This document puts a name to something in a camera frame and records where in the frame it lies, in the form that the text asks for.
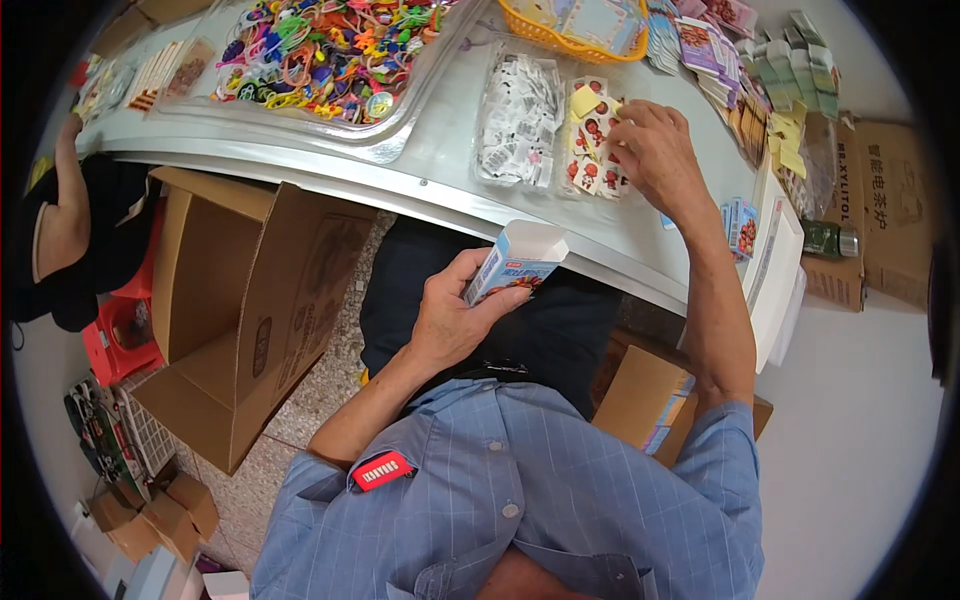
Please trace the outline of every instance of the finger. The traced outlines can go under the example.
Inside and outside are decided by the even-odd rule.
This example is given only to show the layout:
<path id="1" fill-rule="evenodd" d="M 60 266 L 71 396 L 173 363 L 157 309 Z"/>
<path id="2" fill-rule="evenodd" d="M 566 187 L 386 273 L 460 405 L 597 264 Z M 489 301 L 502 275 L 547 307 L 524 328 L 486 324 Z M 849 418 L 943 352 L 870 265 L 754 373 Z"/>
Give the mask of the finger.
<path id="1" fill-rule="evenodd" d="M 607 143 L 611 148 L 626 146 L 635 156 L 641 156 L 646 138 L 647 132 L 644 132 L 643 128 L 629 123 L 621 123 L 610 130 Z"/>
<path id="2" fill-rule="evenodd" d="M 663 125 L 673 127 L 673 121 L 670 120 L 666 109 L 646 100 L 631 100 L 630 104 L 621 107 L 617 114 L 633 120 L 641 127 L 657 128 Z"/>
<path id="3" fill-rule="evenodd" d="M 630 182 L 634 185 L 639 185 L 639 181 L 634 182 L 634 180 L 639 177 L 640 161 L 630 148 L 627 146 L 613 146 L 610 148 L 610 152 L 620 161 L 620 166 L 623 167 L 627 177 L 630 178 Z"/>
<path id="4" fill-rule="evenodd" d="M 679 110 L 676 110 L 673 107 L 667 107 L 666 113 L 670 116 L 670 120 L 673 121 L 673 124 L 677 126 L 677 131 L 683 135 L 690 134 L 690 124 L 686 122 L 686 117 L 684 117 Z"/>
<path id="5" fill-rule="evenodd" d="M 637 100 L 620 107 L 616 116 L 621 119 L 629 119 L 638 127 L 659 127 L 661 125 L 657 116 L 646 105 Z"/>
<path id="6" fill-rule="evenodd" d="M 471 308 L 470 315 L 489 330 L 500 317 L 526 302 L 532 292 L 526 287 L 508 287 Z"/>
<path id="7" fill-rule="evenodd" d="M 443 269 L 435 275 L 438 281 L 443 284 L 443 288 L 450 294 L 460 294 L 464 291 L 464 284 L 473 277 L 480 265 L 490 254 L 489 248 L 474 248 L 464 250 L 457 254 L 446 269 Z"/>

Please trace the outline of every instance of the orange plastic basket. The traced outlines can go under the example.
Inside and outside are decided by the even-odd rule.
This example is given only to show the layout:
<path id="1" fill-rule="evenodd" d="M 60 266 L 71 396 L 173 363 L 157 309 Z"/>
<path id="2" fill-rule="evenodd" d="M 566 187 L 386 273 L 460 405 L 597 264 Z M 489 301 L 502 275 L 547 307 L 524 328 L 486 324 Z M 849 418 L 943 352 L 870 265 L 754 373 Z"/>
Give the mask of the orange plastic basket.
<path id="1" fill-rule="evenodd" d="M 605 52 L 600 48 L 586 46 L 585 44 L 574 41 L 569 37 L 562 36 L 548 27 L 544 27 L 539 23 L 534 23 L 533 21 L 521 16 L 519 12 L 507 5 L 507 0 L 498 1 L 500 3 L 500 8 L 503 9 L 503 18 L 506 19 L 507 26 L 510 27 L 510 31 L 514 32 L 518 36 L 529 39 L 541 48 L 563 52 L 564 54 L 570 55 L 574 59 L 582 60 L 583 62 L 593 62 L 596 64 L 631 62 L 633 60 L 640 60 L 647 56 L 647 41 L 650 37 L 649 25 L 643 29 L 643 32 L 639 36 L 636 37 L 636 46 L 634 46 L 634 50 L 630 54 L 621 57 L 616 54 Z M 638 2 L 640 5 L 640 12 L 643 13 L 643 16 L 649 16 L 647 13 L 646 0 L 638 0 Z"/>

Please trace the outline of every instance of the white box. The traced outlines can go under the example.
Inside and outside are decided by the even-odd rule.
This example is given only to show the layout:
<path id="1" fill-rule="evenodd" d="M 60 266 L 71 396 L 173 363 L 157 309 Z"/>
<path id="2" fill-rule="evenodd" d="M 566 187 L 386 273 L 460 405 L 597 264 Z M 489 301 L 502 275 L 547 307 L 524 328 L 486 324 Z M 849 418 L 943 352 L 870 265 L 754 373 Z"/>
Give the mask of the white box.
<path id="1" fill-rule="evenodd" d="M 243 571 L 206 573 L 204 585 L 210 600 L 250 600 L 250 582 Z"/>
<path id="2" fill-rule="evenodd" d="M 546 223 L 520 220 L 508 223 L 467 287 L 466 303 L 475 306 L 508 287 L 536 290 L 566 258 L 569 248 L 564 235 L 566 229 Z"/>

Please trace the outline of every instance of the black pants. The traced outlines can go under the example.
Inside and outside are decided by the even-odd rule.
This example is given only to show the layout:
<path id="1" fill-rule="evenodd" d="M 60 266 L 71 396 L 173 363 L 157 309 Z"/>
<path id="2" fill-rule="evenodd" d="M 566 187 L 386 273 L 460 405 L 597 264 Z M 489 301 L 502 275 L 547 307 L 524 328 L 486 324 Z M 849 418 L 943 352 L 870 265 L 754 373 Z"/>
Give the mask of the black pants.
<path id="1" fill-rule="evenodd" d="M 446 268 L 461 250 L 491 245 L 459 231 L 397 217 L 373 261 L 360 311 L 366 344 L 361 358 L 370 377 L 410 342 L 426 279 Z M 485 361 L 509 361 L 527 369 L 512 380 L 557 390 L 589 420 L 590 383 L 606 356 L 621 297 L 609 285 L 560 267 L 532 300 L 500 319 L 467 360 L 438 375 L 424 391 L 473 372 Z"/>

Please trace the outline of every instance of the man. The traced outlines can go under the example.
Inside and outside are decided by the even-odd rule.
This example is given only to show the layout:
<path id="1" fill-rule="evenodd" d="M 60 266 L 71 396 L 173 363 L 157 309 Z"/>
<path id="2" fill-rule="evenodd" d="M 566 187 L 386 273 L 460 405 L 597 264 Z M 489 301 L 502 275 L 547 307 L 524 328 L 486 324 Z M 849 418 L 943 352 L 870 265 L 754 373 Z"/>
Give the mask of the man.
<path id="1" fill-rule="evenodd" d="M 145 164 L 107 155 L 81 161 L 84 122 L 71 112 L 60 129 L 54 168 L 13 211 L 5 316 L 26 323 L 52 313 L 57 325 L 81 331 L 98 315 L 97 294 L 123 287 L 143 263 L 159 182 Z"/>
<path id="2" fill-rule="evenodd" d="M 686 120 L 642 101 L 619 116 L 612 151 L 690 257 L 685 349 L 699 402 L 672 472 L 585 420 L 615 295 L 558 271 L 529 303 L 511 288 L 467 308 L 460 294 L 487 249 L 465 250 L 426 279 L 405 324 L 410 273 L 397 271 L 437 243 L 398 222 L 361 313 L 375 375 L 294 458 L 252 597 L 753 596 L 763 554 L 746 302 Z M 526 326 L 511 336 L 504 323 Z M 496 349 L 522 367 L 498 364 Z"/>

